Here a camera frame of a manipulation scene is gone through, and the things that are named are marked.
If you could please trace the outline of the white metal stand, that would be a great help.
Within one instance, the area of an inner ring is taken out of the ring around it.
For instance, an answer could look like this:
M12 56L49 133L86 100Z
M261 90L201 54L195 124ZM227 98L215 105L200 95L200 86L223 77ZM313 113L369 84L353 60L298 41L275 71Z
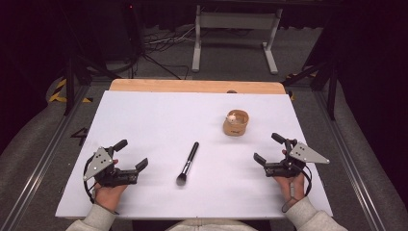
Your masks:
M245 30L269 30L269 38L262 43L262 48L268 63L269 72L272 75L278 73L271 47L282 16L282 9L274 13L209 13L204 12L201 6L195 11L195 42L192 55L191 70L200 70L201 59L201 29L245 29Z

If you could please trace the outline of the person's torso grey clothing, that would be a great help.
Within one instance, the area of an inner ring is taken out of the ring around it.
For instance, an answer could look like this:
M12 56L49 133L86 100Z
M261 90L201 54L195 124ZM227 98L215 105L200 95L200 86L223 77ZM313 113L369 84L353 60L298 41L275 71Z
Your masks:
M257 229L236 220L191 219L180 221L166 231L258 231Z

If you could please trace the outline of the yellow black hazard tape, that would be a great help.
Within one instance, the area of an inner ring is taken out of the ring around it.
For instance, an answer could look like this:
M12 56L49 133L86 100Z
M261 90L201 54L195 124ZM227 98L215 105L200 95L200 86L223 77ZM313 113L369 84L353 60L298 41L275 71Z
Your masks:
M65 85L66 79L62 78L60 82L57 84L51 96L49 97L49 102L64 102L64 103L67 102L67 98L65 96L61 96L61 92Z

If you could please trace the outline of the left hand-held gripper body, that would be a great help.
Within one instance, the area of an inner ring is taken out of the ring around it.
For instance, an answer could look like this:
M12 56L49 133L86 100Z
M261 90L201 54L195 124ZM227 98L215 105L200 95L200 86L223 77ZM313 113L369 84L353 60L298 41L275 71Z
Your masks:
M87 183L93 178L102 187L136 184L139 170L136 167L128 170L115 167L114 152L112 147L99 147L86 162L83 181Z

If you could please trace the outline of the person's right hand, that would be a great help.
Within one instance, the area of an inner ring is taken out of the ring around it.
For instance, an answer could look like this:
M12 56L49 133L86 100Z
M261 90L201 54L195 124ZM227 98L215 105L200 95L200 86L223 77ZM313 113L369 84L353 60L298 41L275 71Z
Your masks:
M302 173L292 178L275 176L274 180L280 186L285 203L292 207L296 202L305 197L304 183L305 177Z

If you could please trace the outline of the round wooden brush holder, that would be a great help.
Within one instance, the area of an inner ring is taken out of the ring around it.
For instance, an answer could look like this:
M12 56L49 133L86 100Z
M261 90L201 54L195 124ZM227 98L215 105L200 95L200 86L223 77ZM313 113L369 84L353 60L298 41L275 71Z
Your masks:
M232 110L227 114L223 122L223 132L227 136L243 136L248 122L249 115L246 111Z

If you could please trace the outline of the person's left hand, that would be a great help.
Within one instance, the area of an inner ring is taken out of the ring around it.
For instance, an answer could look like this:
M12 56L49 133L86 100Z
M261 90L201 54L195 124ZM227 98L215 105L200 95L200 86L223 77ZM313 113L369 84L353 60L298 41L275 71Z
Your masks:
M109 188L96 183L94 186L94 200L98 205L114 213L126 189L127 185Z

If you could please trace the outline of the black tripod stand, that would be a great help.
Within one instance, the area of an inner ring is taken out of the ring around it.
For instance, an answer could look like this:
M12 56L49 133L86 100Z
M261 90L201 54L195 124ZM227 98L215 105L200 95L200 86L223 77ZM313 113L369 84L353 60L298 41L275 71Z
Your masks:
M69 47L66 51L65 62L65 80L66 80L66 105L64 114L68 116L75 106L77 100L75 99L74 79L77 78L82 86L89 86L91 77L88 71L88 66L101 72L110 79L119 79L119 76L109 71L106 67L102 67L95 62L80 55L75 48Z

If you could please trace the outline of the white table mat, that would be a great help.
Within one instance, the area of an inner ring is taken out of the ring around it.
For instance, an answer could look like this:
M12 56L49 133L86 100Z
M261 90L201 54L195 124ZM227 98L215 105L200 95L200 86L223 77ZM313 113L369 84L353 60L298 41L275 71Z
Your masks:
M232 110L249 115L243 136L223 132ZM279 218L284 203L279 186L253 159L255 153L269 162L283 159L283 146L272 139L273 133L305 140L286 94L108 90L56 214L80 218L88 213L91 203L83 186L87 159L100 146L127 140L127 146L115 153L118 167L131 169L144 158L148 166L121 197L117 208L121 218ZM196 141L199 147L187 182L178 186L176 178Z

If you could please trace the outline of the wooden table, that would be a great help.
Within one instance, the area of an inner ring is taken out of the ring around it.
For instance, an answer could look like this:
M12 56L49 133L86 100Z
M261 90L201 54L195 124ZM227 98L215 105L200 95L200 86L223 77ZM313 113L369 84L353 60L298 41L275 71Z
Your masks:
M214 92L285 94L282 84L276 82L115 79L110 90L152 92Z

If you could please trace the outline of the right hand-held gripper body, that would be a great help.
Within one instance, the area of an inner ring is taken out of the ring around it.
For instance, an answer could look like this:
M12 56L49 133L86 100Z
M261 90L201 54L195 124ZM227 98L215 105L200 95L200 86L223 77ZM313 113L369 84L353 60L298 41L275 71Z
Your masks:
M285 158L280 163L266 163L266 177L295 177L306 167L307 163L329 164L330 161L308 145L297 140L283 141Z

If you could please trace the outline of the black makeup brush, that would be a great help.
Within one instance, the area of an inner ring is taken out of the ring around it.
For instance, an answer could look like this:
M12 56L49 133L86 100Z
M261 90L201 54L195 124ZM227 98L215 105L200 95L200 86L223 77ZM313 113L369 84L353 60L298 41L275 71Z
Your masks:
M184 165L184 167L183 167L181 173L180 173L180 174L177 176L177 178L176 178L176 184L177 184L178 186L184 186L184 185L186 184L186 182L187 182L187 175L188 175L189 169L190 169L190 167L191 167L192 160L193 160L193 158L194 158L194 156L195 156L195 153L196 153L198 147L199 147L199 142L196 141L196 142L193 144L192 148L191 148L191 152L190 152L190 154L189 154L189 157L188 157L188 159L187 159L187 161L186 161L186 163L185 163L185 165Z

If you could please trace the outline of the black metal stand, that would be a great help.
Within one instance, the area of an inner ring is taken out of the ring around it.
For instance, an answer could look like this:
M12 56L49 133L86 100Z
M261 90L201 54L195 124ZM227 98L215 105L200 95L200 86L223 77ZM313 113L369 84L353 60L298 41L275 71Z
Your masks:
M324 62L309 66L297 74L290 74L283 82L284 87L288 87L306 77L315 74L309 87L312 91L322 91L328 85L328 95L326 101L326 111L329 117L335 119L335 98L338 82L338 69L334 62Z

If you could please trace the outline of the aluminium floor rail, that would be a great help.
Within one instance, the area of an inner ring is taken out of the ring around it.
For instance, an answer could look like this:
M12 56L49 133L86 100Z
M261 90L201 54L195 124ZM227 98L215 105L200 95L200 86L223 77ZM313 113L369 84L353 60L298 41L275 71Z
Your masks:
M363 181L360 172L355 165L351 153L345 143L344 137L341 134L339 126L335 120L331 119L330 114L326 110L326 101L324 95L320 91L314 91L314 96L317 100L320 110L323 113L324 120L329 127L330 133L333 135L336 145L340 150L340 158L342 160L344 170L352 185L352 188L357 196L357 199L362 207L365 217L370 225L371 231L386 231L382 218L372 201L368 188Z
M21 218L27 210L27 207L36 194L47 169L52 163L56 150L61 143L63 134L68 127L69 122L78 111L78 108L83 98L86 96L88 90L89 86L81 86L74 93L74 101L69 113L62 116L55 132L53 133L51 140L47 144L45 150L42 152L40 159L36 164L36 167L28 177L28 180L25 183L24 188L19 195L19 198L16 200L13 207L8 212L8 216L5 219L3 225L0 227L0 231L14 231L15 227L18 225L18 223L20 223Z

